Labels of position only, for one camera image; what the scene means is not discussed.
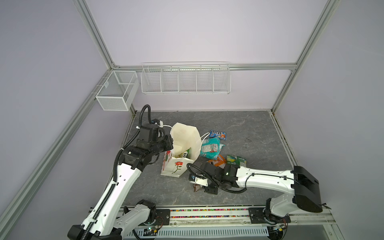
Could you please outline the brown chocolate bar wrapper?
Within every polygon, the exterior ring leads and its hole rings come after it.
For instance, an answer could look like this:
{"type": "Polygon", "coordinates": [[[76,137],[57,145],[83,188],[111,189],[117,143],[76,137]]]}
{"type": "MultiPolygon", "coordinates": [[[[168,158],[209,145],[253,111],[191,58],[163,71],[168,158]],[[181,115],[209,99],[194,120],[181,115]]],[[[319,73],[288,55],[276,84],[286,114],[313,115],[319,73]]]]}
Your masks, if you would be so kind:
{"type": "Polygon", "coordinates": [[[194,192],[200,191],[204,189],[204,186],[198,185],[198,184],[193,184],[194,192]]]}

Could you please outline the white flower paper bag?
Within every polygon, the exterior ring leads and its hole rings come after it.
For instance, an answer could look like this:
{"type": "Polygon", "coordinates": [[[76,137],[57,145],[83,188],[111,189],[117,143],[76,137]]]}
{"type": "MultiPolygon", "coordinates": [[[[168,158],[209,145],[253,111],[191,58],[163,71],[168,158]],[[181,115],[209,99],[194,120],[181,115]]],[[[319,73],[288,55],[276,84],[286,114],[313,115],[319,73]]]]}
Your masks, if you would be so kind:
{"type": "Polygon", "coordinates": [[[165,153],[161,175],[179,178],[186,172],[187,164],[194,163],[200,156],[202,141],[208,133],[201,135],[194,126],[176,123],[171,128],[170,134],[173,139],[173,149],[165,153]],[[189,148],[191,148],[189,158],[176,158],[176,155],[189,148]]]}

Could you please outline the yellow green fox's candy bag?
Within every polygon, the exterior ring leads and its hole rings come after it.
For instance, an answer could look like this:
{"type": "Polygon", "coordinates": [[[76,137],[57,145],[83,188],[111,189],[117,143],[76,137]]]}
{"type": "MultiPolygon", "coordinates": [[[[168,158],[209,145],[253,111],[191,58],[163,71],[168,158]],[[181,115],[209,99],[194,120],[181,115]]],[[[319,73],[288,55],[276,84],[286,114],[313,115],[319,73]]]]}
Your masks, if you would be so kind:
{"type": "Polygon", "coordinates": [[[176,155],[176,158],[189,158],[191,152],[191,148],[187,149],[186,151],[182,152],[179,155],[176,155]]]}

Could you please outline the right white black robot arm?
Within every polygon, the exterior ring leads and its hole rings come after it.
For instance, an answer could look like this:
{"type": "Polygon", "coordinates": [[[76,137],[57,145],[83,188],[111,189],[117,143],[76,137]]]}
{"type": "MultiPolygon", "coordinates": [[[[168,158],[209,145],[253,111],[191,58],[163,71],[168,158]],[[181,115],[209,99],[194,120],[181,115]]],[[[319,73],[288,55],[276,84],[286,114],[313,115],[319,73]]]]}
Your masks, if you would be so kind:
{"type": "Polygon", "coordinates": [[[250,208],[253,224],[288,224],[289,214],[302,210],[308,213],[321,213],[319,181],[305,168],[294,166],[293,170],[265,171],[239,165],[226,165],[224,168],[205,163],[201,167],[187,164],[189,181],[216,195],[219,190],[231,194],[243,194],[249,188],[267,189],[281,195],[266,200],[263,208],[250,208]]]}

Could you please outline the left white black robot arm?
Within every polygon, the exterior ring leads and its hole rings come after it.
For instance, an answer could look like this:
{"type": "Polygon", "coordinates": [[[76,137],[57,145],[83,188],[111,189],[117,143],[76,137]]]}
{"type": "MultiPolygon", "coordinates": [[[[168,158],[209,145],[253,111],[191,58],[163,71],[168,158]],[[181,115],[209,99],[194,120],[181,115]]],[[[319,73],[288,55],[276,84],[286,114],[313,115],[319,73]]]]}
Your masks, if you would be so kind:
{"type": "Polygon", "coordinates": [[[137,132],[117,153],[108,187],[85,220],[70,228],[70,240],[122,240],[140,224],[155,222],[156,205],[146,200],[139,201],[120,218],[118,213],[145,167],[155,163],[153,157],[173,148],[171,135],[160,123],[151,118],[150,105],[144,105],[137,132]]]}

